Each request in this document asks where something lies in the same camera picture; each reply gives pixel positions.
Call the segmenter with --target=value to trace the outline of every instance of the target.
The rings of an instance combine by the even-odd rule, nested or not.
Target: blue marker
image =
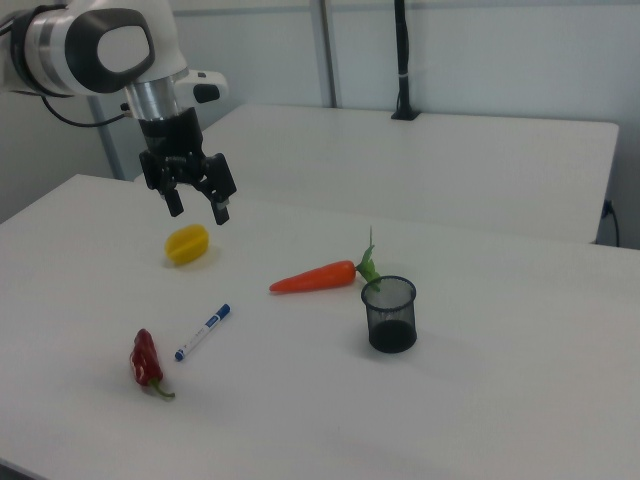
[[[180,348],[176,352],[176,360],[178,360],[179,362],[184,360],[184,357],[186,357],[187,354],[191,350],[193,350],[198,343],[200,343],[200,340],[206,337],[207,333],[213,330],[213,327],[215,327],[220,322],[220,320],[226,317],[230,311],[231,307],[229,307],[229,305],[225,303],[222,308],[220,308],[220,310],[218,310],[218,312],[213,317],[211,317],[207,323],[204,324],[204,327],[202,327],[198,331],[198,333],[196,333],[193,338],[189,340],[189,343],[183,345],[182,348]]]

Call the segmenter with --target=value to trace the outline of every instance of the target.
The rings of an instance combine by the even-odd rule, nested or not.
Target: toy vegetable
[[[133,345],[133,352],[131,352],[129,361],[131,362],[136,382],[143,387],[153,387],[159,395],[165,398],[175,397],[175,393],[167,393],[160,388],[163,374],[162,370],[160,370],[158,354],[151,334],[143,328],[136,335]]]
[[[371,259],[373,247],[370,236],[369,248],[364,252],[362,261],[358,265],[354,265],[351,260],[330,263],[324,267],[315,268],[294,277],[280,280],[271,285],[269,291],[273,293],[293,293],[342,287],[353,283],[356,278],[356,272],[359,272],[367,282],[375,280],[380,275],[376,272],[376,267]]]

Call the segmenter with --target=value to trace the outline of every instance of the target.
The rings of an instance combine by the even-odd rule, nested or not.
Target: orange carrot
[[[269,287],[275,293],[306,292],[349,285],[356,278],[356,266],[351,260],[341,260],[315,268],[294,277],[285,278]]]
[[[274,293],[293,293],[342,287],[353,283],[356,278],[356,272],[359,272],[367,282],[370,282],[380,276],[376,272],[376,267],[371,259],[373,247],[370,233],[369,248],[364,252],[362,261],[358,265],[354,265],[351,260],[330,263],[324,267],[314,268],[308,272],[280,280],[271,285],[269,291]]]

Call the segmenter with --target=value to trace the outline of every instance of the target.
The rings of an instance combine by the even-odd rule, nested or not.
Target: black cable
[[[609,207],[611,210],[611,215],[613,215],[613,224],[616,227],[616,247],[620,247],[620,229],[618,228],[618,216],[616,215],[616,211],[613,209],[613,205]]]
[[[80,127],[80,128],[95,128],[95,127],[104,127],[105,125],[109,125],[110,123],[113,122],[117,122],[118,120],[121,120],[124,118],[124,115],[117,115],[113,118],[110,118],[108,120],[104,120],[102,122],[98,122],[98,123],[78,123],[78,122],[74,122],[73,120],[69,120],[67,118],[64,118],[62,115],[60,115],[58,112],[56,112],[53,107],[51,106],[51,104],[49,103],[49,100],[47,100],[46,97],[42,97],[42,103],[44,103],[44,106],[47,107],[47,110],[49,110],[53,116],[55,116],[58,120],[71,125],[73,127]]]
[[[4,22],[0,27],[0,37],[5,33],[9,33],[11,31],[12,26],[13,26],[13,18],[10,18],[6,22]]]

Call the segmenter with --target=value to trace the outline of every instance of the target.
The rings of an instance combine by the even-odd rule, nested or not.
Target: mesh pencil cup
[[[415,343],[415,298],[415,285],[395,275],[376,278],[364,286],[362,301],[367,308],[369,343],[373,348],[399,353]]]

